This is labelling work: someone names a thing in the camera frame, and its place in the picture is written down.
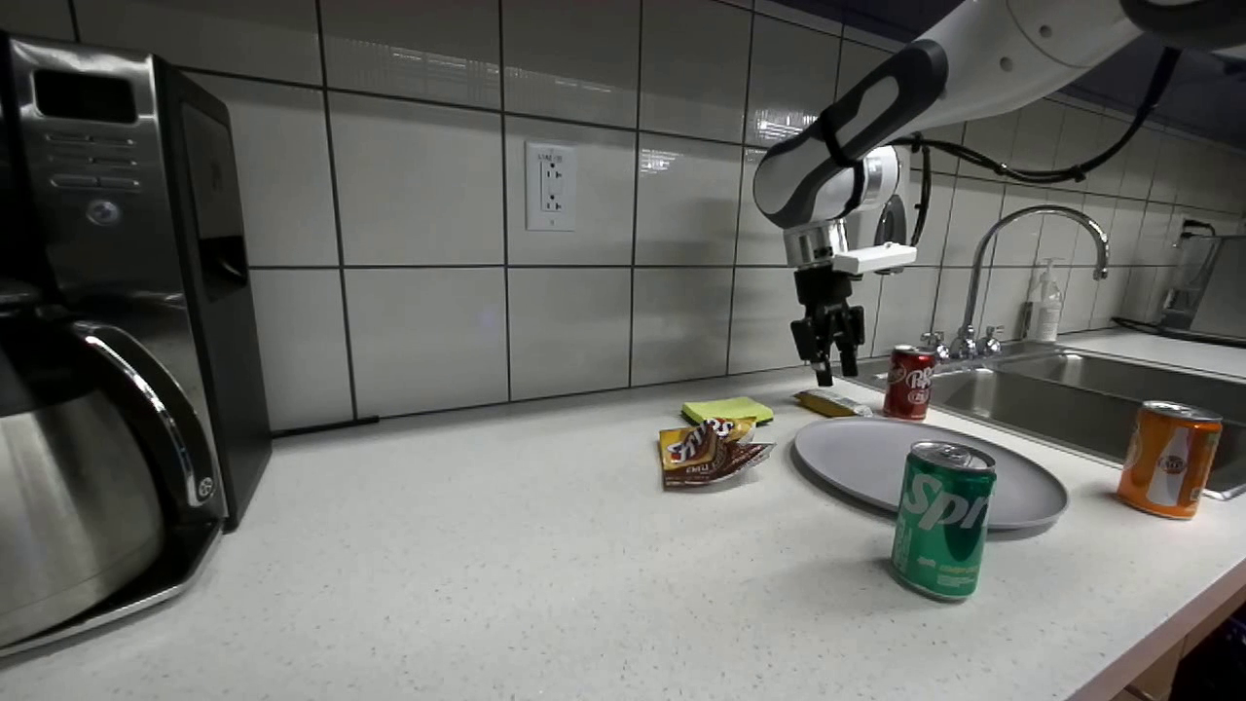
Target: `white plate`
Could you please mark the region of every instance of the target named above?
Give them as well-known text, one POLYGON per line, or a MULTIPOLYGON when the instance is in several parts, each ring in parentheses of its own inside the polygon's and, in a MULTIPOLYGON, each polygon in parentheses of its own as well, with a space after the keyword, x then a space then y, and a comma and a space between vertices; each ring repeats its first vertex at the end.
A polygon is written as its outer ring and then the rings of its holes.
POLYGON ((1053 528, 1053 523, 1066 506, 1065 481, 1040 462, 1000 442, 935 429, 935 423, 840 415, 840 421, 821 421, 801 429, 791 438, 791 451, 796 451, 796 462, 818 485, 897 515, 904 459, 908 459, 908 447, 921 438, 953 438, 997 459, 997 485, 988 493, 988 515, 987 515, 988 532, 1022 538, 1022 532, 1053 528))

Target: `orange soda can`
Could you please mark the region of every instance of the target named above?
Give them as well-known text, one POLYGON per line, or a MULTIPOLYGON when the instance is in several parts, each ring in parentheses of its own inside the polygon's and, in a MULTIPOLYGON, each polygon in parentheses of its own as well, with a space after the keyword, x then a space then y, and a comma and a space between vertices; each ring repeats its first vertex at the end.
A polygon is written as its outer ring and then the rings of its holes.
POLYGON ((1135 421, 1135 442, 1117 497, 1135 510, 1189 523, 1199 510, 1222 421, 1174 399, 1147 399, 1135 421))

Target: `coffee pot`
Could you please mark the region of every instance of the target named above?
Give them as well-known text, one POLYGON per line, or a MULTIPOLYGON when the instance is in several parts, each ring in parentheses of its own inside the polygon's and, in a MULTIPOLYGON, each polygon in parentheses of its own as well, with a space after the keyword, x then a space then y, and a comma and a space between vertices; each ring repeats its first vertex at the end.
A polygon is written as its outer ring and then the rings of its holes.
POLYGON ((0 279, 0 645, 132 584, 186 516, 217 516, 217 485, 176 377, 0 279))

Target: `red soda can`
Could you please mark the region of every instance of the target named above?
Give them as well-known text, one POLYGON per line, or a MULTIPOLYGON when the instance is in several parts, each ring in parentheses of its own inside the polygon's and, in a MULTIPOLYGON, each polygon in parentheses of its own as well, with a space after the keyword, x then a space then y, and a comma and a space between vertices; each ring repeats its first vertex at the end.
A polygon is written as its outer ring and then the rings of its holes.
POLYGON ((935 350, 901 341, 892 350, 886 415, 926 421, 935 350))

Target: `green soda can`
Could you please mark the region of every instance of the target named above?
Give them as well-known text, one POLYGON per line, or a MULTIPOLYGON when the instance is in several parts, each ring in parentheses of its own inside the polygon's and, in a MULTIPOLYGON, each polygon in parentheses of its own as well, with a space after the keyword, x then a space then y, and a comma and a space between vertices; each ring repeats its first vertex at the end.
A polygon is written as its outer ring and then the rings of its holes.
POLYGON ((953 438, 921 438, 901 485, 892 571, 935 599, 970 599, 987 545, 987 506, 997 467, 953 438))

